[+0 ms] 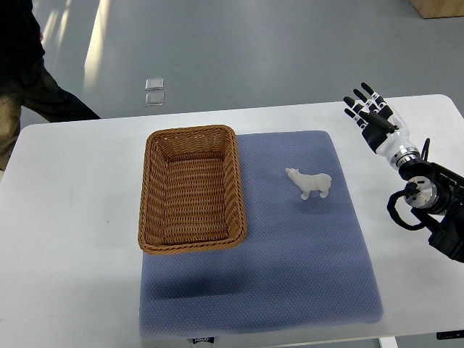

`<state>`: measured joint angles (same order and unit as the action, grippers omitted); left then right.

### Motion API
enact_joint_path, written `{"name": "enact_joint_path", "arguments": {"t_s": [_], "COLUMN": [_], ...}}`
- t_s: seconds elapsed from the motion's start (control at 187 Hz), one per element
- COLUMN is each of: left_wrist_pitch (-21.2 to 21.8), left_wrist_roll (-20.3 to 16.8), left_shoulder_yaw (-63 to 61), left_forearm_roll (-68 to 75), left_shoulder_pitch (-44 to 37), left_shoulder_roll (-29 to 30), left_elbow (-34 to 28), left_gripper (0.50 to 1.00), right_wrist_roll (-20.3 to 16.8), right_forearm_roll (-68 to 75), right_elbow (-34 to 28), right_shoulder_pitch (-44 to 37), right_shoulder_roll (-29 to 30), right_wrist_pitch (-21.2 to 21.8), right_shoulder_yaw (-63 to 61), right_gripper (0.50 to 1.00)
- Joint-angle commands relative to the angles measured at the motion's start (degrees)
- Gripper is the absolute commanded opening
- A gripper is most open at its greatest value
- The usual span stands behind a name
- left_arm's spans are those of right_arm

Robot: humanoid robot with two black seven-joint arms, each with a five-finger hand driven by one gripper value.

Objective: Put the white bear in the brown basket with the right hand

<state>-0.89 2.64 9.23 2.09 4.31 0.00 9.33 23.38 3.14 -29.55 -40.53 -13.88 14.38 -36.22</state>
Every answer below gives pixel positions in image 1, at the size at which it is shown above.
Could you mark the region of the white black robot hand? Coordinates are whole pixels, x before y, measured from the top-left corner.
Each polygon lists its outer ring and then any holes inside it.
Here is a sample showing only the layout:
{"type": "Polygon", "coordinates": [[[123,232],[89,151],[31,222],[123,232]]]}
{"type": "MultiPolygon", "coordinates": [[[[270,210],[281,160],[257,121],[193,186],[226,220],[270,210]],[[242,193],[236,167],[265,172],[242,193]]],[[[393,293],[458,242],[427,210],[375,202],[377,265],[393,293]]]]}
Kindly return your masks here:
{"type": "Polygon", "coordinates": [[[369,148],[398,170],[410,160],[420,156],[418,148],[410,142],[410,132],[399,113],[367,83],[354,89],[353,99],[344,97],[345,113],[360,128],[369,148]]]}

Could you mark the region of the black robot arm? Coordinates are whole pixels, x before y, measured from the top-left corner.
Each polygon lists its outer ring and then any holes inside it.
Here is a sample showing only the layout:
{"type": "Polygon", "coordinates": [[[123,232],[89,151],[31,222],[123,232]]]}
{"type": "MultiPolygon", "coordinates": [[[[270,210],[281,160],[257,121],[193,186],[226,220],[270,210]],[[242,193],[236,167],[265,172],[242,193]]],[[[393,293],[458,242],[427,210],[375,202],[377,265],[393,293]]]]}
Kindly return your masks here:
{"type": "Polygon", "coordinates": [[[408,231],[428,229],[431,247],[463,262],[463,177],[422,159],[400,165],[399,175],[407,183],[389,198],[386,208],[391,219],[408,231]],[[411,225],[400,217],[396,203],[401,197],[411,206],[418,224],[411,225]]]}

